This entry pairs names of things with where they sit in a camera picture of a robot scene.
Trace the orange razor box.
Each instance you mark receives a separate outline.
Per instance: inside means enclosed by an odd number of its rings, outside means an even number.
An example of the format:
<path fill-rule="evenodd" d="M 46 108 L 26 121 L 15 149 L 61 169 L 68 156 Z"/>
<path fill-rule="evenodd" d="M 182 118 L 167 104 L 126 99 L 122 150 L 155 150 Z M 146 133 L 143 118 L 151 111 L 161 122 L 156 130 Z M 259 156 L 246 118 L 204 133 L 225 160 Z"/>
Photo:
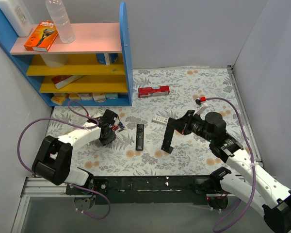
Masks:
<path fill-rule="evenodd" d="M 58 36 L 57 29 L 52 21 L 41 21 L 24 44 L 28 51 L 48 52 Z"/>

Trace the clear plastic water bottle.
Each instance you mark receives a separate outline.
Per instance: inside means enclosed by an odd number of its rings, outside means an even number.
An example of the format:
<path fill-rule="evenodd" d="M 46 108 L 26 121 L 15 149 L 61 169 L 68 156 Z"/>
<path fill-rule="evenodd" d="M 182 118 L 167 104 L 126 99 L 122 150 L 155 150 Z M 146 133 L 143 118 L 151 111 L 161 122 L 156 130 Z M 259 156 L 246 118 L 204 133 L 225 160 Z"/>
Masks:
<path fill-rule="evenodd" d="M 72 43 L 76 39 L 76 36 L 72 29 L 63 1 L 47 0 L 46 8 L 57 29 L 60 40 L 63 43 Z"/>

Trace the white cylinder container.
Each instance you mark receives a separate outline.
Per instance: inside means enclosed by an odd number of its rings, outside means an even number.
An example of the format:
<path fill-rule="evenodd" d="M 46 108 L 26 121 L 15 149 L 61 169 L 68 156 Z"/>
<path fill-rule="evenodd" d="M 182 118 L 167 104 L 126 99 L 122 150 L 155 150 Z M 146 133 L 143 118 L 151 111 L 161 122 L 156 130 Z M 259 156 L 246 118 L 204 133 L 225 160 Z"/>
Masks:
<path fill-rule="evenodd" d="M 49 68 L 60 68 L 68 62 L 68 57 L 65 54 L 41 54 L 40 56 Z"/>

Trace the floral patterned table mat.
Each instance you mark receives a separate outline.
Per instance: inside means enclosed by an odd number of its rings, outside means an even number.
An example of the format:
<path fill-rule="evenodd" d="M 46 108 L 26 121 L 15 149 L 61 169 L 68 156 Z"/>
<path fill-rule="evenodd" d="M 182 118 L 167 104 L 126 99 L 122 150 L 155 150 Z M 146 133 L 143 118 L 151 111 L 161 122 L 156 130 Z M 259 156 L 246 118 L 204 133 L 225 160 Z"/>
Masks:
<path fill-rule="evenodd" d="M 132 106 L 112 107 L 125 129 L 103 146 L 94 141 L 72 157 L 74 166 L 96 176 L 208 175 L 224 163 L 214 156 L 206 140 L 174 133 L 172 153 L 161 150 L 165 126 L 152 121 L 154 115 L 180 118 L 196 108 L 198 97 L 210 97 L 208 112 L 218 112 L 227 132 L 244 144 L 238 97 L 225 68 L 140 69 L 133 71 Z M 169 86 L 170 94 L 139 98 L 142 87 Z M 136 151 L 136 127 L 144 124 L 144 150 Z"/>

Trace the white air conditioner remote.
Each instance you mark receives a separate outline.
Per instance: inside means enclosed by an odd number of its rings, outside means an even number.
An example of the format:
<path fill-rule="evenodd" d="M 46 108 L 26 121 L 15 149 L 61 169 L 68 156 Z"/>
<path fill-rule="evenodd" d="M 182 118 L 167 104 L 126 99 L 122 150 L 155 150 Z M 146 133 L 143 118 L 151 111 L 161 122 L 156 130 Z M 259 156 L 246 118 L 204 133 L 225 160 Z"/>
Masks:
<path fill-rule="evenodd" d="M 168 124 L 168 118 L 159 115 L 154 115 L 152 121 L 165 126 Z"/>

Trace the white red small box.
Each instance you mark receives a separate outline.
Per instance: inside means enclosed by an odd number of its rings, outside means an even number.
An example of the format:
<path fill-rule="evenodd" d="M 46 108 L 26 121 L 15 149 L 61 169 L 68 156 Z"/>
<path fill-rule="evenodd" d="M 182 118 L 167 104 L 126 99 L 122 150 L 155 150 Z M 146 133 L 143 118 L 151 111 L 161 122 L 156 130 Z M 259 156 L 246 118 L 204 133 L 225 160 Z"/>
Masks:
<path fill-rule="evenodd" d="M 98 103 L 106 101 L 105 93 L 92 93 L 92 97 L 93 100 Z"/>

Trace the blue white small box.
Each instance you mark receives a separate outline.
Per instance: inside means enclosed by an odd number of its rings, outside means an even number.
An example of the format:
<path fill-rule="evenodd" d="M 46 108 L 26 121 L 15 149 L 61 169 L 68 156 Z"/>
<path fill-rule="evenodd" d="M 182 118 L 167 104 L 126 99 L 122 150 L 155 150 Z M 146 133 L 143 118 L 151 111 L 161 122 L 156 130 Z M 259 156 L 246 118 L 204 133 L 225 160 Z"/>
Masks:
<path fill-rule="evenodd" d="M 105 93 L 107 99 L 115 100 L 118 99 L 118 93 Z"/>

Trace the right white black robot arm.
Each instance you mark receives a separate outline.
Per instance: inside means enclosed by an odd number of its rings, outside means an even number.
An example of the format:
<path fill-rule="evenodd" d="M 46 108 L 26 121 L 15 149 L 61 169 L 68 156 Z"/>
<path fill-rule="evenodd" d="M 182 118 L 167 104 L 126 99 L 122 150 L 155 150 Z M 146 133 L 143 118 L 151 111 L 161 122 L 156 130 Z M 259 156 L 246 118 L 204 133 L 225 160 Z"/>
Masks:
<path fill-rule="evenodd" d="M 231 172 L 216 175 L 210 180 L 215 193 L 226 190 L 250 205 L 263 215 L 267 226 L 275 233 L 291 230 L 291 189 L 278 182 L 255 161 L 247 151 L 226 132 L 226 122 L 217 112 L 207 113 L 204 119 L 189 110 L 179 119 L 169 118 L 161 149 L 171 153 L 174 131 L 182 135 L 191 133 L 210 142 L 211 152 L 244 178 L 238 179 Z"/>

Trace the orange yellow small box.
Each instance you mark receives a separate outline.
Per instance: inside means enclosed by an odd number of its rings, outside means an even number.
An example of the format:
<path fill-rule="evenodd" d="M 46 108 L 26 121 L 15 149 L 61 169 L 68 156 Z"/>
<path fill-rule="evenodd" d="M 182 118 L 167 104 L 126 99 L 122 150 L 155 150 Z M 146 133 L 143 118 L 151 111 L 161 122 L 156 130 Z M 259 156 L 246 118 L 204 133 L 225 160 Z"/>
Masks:
<path fill-rule="evenodd" d="M 50 99 L 50 101 L 54 104 L 61 106 L 66 101 L 68 96 L 69 96 L 68 93 L 55 93 Z"/>

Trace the yellow white small box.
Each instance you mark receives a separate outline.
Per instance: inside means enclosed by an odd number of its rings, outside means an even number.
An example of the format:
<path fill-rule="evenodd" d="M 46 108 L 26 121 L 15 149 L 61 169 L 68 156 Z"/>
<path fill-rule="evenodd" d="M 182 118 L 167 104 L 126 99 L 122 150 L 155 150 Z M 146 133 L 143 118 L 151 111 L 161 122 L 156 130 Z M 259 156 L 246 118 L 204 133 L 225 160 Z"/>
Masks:
<path fill-rule="evenodd" d="M 69 93 L 68 98 L 70 100 L 81 100 L 81 97 L 79 96 L 78 93 Z"/>

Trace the red blue battery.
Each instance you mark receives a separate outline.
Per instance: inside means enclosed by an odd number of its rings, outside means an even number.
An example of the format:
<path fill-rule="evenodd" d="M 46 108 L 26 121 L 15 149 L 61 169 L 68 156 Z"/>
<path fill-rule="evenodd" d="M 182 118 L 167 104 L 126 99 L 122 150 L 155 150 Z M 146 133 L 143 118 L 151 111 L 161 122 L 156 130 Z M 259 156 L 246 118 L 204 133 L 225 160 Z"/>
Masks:
<path fill-rule="evenodd" d="M 118 129 L 118 127 L 119 127 L 119 125 L 117 124 L 117 125 L 115 125 L 115 126 L 113 126 L 112 127 L 112 131 L 116 131 L 117 129 Z"/>

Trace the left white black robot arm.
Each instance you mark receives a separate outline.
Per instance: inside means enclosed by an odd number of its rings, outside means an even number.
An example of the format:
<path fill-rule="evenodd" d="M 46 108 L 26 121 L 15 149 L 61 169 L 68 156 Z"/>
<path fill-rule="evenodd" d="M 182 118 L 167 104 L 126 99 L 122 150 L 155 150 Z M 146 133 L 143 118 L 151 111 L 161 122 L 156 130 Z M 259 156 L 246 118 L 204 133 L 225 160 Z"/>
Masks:
<path fill-rule="evenodd" d="M 92 141 L 107 145 L 116 139 L 112 130 L 118 115 L 106 110 L 102 116 L 89 119 L 80 128 L 58 137 L 46 136 L 32 165 L 34 174 L 55 185 L 72 183 L 83 194 L 89 194 L 94 183 L 90 173 L 71 165 L 72 156 L 81 147 Z"/>

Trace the red white flat box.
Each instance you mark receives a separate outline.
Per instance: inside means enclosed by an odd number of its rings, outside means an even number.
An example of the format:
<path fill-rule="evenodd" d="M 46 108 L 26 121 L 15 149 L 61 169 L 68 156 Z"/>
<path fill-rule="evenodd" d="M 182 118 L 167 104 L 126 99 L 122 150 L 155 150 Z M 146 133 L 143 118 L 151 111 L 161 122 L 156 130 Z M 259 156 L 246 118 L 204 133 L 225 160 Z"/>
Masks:
<path fill-rule="evenodd" d="M 58 75 L 51 78 L 51 81 L 55 85 L 56 89 L 59 90 L 82 77 L 84 77 L 84 75 Z"/>

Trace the blue multicolour shelf unit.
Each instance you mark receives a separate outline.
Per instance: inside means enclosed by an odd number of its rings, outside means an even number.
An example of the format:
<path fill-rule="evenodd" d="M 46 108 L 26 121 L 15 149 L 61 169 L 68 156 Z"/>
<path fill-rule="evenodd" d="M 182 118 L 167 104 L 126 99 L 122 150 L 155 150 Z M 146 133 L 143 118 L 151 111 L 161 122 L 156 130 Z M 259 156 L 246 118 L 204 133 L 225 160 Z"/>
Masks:
<path fill-rule="evenodd" d="M 126 4 L 119 7 L 119 21 L 112 23 L 75 23 L 76 40 L 65 44 L 55 39 L 47 54 L 65 54 L 66 65 L 49 68 L 41 58 L 44 52 L 28 51 L 26 39 L 19 37 L 0 9 L 0 46 L 24 75 L 47 106 L 55 93 L 118 93 L 118 99 L 106 100 L 104 106 L 130 106 L 133 94 L 132 57 Z M 118 53 L 118 60 L 102 65 L 97 53 Z M 51 78 L 58 75 L 84 75 L 71 84 L 56 89 Z"/>

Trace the white plastic bottle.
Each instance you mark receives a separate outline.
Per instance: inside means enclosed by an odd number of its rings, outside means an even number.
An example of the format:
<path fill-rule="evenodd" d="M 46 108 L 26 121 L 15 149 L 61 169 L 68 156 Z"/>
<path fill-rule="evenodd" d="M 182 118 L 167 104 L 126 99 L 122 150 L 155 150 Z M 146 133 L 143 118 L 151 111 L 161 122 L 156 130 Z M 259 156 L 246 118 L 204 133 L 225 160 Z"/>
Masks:
<path fill-rule="evenodd" d="M 19 37 L 28 37 L 32 24 L 25 8 L 18 0 L 0 0 L 0 9 Z"/>

